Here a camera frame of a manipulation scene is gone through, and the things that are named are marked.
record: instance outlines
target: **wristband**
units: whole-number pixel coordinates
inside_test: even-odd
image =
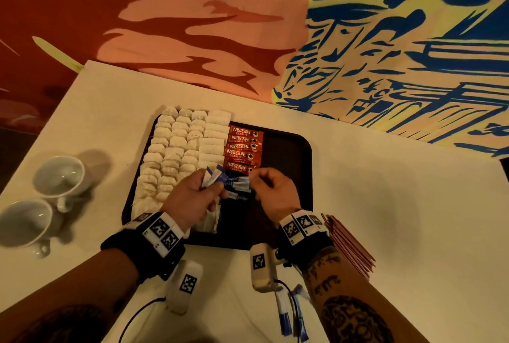
[[[136,266],[140,283],[159,275],[167,280],[184,255],[184,233],[168,213],[143,213],[101,244],[117,248]]]
[[[323,248],[334,245],[326,227],[312,212],[300,210],[281,220],[276,232],[278,254],[303,271]]]

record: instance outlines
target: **hand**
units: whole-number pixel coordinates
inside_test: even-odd
[[[184,178],[162,205],[161,210],[168,213],[175,220],[182,232],[186,232],[194,224],[198,224],[207,209],[213,212],[216,208],[216,197],[226,198],[228,193],[222,182],[214,182],[208,188],[200,191],[205,169],[198,169]]]
[[[270,181],[272,186],[267,185],[262,178]],[[283,218],[301,209],[295,184],[279,170],[273,167],[254,169],[249,173],[249,183],[256,190],[265,214],[276,228]]]

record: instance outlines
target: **tray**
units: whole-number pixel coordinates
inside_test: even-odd
[[[143,154],[147,152],[150,139],[154,134],[152,126]],[[313,210],[313,166],[311,163],[311,146],[302,136],[284,131],[267,129],[244,123],[231,124],[246,129],[264,132],[262,167],[275,167],[290,177],[297,187],[302,209]],[[139,177],[139,162],[136,176],[122,211],[122,224],[131,220],[131,207],[134,200],[137,178]],[[237,172],[227,171],[230,176],[240,176]],[[205,245],[237,250],[249,250],[252,245],[267,243],[276,248],[274,225],[265,215],[261,204],[251,194],[248,201],[233,199],[221,200],[221,220],[217,226],[217,233],[192,232],[185,241],[186,244]]]

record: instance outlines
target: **cup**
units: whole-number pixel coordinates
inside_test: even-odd
[[[56,207],[66,213],[76,197],[92,184],[92,178],[78,158],[55,156],[37,169],[33,185],[46,198],[57,198]]]
[[[49,255],[49,239],[62,227],[63,216],[43,199],[22,199],[0,212],[0,246],[32,246],[35,255]]]

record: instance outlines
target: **mural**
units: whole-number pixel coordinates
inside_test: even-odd
[[[0,0],[0,125],[87,59],[509,156],[509,0]]]

